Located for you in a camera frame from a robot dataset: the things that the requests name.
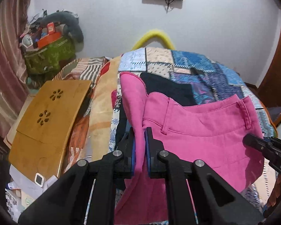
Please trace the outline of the pink pants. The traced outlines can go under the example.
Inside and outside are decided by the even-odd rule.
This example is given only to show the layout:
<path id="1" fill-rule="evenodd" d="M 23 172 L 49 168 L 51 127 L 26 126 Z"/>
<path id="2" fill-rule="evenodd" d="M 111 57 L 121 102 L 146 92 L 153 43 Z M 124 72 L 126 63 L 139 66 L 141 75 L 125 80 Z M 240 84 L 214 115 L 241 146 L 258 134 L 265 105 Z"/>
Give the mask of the pink pants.
<path id="1" fill-rule="evenodd" d="M 253 102 L 249 97 L 197 106 L 181 106 L 160 92 L 147 93 L 139 76 L 120 74 L 123 107 L 135 133 L 135 173 L 115 208 L 116 224 L 149 224 L 167 220 L 165 183 L 151 179 L 145 158 L 145 134 L 153 137 L 180 159 L 203 160 L 235 190 L 241 192 L 262 174 L 262 154 L 243 144 L 246 134 L 262 137 Z"/>

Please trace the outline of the dark navy pants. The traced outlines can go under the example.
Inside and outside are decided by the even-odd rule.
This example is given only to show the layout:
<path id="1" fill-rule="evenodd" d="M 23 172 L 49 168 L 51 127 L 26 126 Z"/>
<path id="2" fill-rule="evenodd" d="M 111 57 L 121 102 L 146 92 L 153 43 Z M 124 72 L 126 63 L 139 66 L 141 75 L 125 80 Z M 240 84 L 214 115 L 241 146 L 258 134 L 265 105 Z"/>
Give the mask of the dark navy pants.
<path id="1" fill-rule="evenodd" d="M 178 84 L 169 79 L 161 77 L 159 75 L 142 72 L 140 78 L 146 85 L 147 94 L 152 92 L 159 92 L 172 98 L 182 106 L 195 106 L 197 105 L 194 96 L 192 86 L 190 84 Z M 126 132 L 129 132 L 130 126 L 127 127 L 127 117 L 124 111 L 122 100 L 119 105 L 119 123 L 117 125 L 115 135 L 115 147 L 123 139 Z"/>

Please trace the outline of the white papers pile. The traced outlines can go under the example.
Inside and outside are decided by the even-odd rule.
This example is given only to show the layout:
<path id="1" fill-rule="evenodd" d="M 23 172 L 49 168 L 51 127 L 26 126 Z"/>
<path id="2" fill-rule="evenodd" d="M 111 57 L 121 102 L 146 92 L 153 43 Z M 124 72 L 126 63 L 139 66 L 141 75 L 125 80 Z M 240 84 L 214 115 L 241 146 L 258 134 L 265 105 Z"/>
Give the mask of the white papers pile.
<path id="1" fill-rule="evenodd" d="M 10 165 L 9 174 L 11 181 L 5 189 L 7 212 L 12 220 L 18 222 L 21 213 L 30 206 L 39 196 L 41 196 L 58 178 L 53 175 L 46 180 L 41 175 L 37 175 L 36 181 L 40 181 L 39 186 Z"/>

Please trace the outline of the brown wooden door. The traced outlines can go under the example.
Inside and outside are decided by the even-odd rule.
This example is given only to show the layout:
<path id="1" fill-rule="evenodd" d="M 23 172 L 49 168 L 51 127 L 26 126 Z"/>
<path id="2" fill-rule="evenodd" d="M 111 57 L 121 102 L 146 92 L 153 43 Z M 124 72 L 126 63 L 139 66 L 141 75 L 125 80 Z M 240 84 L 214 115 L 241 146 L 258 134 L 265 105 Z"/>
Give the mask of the brown wooden door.
<path id="1" fill-rule="evenodd" d="M 266 107 L 281 107 L 281 33 L 272 63 L 257 92 Z"/>

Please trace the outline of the patchwork blue bedspread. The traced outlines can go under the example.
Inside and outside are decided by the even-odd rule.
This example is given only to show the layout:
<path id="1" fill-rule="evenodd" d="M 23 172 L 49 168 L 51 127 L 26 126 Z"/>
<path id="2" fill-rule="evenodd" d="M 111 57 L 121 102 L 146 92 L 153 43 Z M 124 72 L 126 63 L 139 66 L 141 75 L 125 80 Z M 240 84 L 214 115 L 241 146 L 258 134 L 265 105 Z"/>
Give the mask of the patchwork blue bedspread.
<path id="1" fill-rule="evenodd" d="M 132 127 L 135 171 L 121 180 L 115 224 L 168 220 L 164 179 L 148 175 L 144 132 L 182 160 L 204 160 L 258 211 L 270 194 L 268 162 L 242 143 L 276 135 L 261 101 L 232 69 L 191 52 L 146 47 L 105 60 L 91 103 L 92 160 L 114 151 Z"/>

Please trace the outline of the wooden lap desk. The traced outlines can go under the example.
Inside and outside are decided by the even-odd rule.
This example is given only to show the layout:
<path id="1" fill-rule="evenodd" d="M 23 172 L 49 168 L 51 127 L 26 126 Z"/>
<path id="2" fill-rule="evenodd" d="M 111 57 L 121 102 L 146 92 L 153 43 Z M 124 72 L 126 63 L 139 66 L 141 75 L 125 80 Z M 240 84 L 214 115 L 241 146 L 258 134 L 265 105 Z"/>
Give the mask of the wooden lap desk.
<path id="1" fill-rule="evenodd" d="M 21 118 L 8 157 L 25 177 L 60 177 L 68 138 L 90 86 L 90 80 L 53 80 L 40 88 Z"/>

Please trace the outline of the striped red curtain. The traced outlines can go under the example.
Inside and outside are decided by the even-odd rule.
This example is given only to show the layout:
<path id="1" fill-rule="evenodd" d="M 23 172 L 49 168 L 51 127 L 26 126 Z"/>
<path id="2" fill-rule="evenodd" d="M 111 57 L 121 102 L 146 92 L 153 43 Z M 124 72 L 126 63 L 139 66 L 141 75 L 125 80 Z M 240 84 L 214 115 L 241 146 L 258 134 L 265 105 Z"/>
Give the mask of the striped red curtain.
<path id="1" fill-rule="evenodd" d="M 0 137 L 5 138 L 27 98 L 27 70 L 19 38 L 31 0 L 0 2 Z"/>

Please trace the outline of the orange striped blanket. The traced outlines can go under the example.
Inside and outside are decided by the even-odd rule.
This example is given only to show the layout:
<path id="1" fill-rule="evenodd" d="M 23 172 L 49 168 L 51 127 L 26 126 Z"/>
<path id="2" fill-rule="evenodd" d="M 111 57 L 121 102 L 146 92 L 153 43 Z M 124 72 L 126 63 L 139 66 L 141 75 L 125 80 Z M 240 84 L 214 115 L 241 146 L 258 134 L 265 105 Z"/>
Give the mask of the orange striped blanket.
<path id="1" fill-rule="evenodd" d="M 91 82 L 70 133 L 64 171 L 82 158 L 97 161 L 109 152 L 120 60 L 120 57 L 75 59 L 54 77 L 54 80 Z"/>

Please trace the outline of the green storage bag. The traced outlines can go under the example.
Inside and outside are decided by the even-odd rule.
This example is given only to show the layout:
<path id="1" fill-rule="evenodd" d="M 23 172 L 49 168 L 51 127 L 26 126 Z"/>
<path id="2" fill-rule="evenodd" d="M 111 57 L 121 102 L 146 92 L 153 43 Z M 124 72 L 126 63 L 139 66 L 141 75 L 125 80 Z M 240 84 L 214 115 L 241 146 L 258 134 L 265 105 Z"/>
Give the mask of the green storage bag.
<path id="1" fill-rule="evenodd" d="M 63 36 L 36 51 L 24 52 L 24 60 L 29 75 L 39 75 L 60 70 L 60 61 L 75 57 L 75 45 L 71 38 Z"/>

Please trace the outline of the yellow foam tube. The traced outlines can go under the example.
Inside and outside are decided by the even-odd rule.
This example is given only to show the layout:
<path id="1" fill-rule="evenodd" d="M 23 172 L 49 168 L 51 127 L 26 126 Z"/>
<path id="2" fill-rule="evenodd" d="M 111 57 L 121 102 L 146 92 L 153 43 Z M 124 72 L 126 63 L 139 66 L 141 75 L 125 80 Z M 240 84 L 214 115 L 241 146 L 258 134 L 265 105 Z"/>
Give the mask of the yellow foam tube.
<path id="1" fill-rule="evenodd" d="M 175 50 L 175 46 L 173 42 L 171 41 L 168 34 L 166 34 L 164 31 L 159 29 L 152 29 L 145 33 L 132 47 L 131 50 L 137 50 L 141 47 L 150 44 L 153 41 L 159 42 L 164 48 L 169 50 Z"/>

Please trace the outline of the orange box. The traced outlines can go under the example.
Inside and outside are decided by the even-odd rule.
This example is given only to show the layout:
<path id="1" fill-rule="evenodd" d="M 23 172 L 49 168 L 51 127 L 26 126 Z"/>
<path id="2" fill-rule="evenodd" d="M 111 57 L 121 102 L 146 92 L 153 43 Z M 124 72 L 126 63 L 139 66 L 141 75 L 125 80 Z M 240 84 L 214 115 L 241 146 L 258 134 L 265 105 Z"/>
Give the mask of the orange box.
<path id="1" fill-rule="evenodd" d="M 39 49 L 43 48 L 46 45 L 49 45 L 50 43 L 57 41 L 61 37 L 62 37 L 62 34 L 60 32 L 55 32 L 53 34 L 47 34 L 46 36 L 40 38 L 40 40 L 37 42 L 37 46 Z"/>

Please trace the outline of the grey plush pillow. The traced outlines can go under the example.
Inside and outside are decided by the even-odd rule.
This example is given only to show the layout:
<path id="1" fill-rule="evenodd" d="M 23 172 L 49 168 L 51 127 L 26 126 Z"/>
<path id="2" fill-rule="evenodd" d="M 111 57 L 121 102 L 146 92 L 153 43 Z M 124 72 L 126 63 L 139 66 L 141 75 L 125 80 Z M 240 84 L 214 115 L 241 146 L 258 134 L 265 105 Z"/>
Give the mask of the grey plush pillow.
<path id="1" fill-rule="evenodd" d="M 60 23 L 66 25 L 65 34 L 71 34 L 74 40 L 78 43 L 83 43 L 84 35 L 80 28 L 77 18 L 71 13 L 62 11 L 50 14 L 40 20 L 40 27 L 46 27 L 49 23 Z"/>

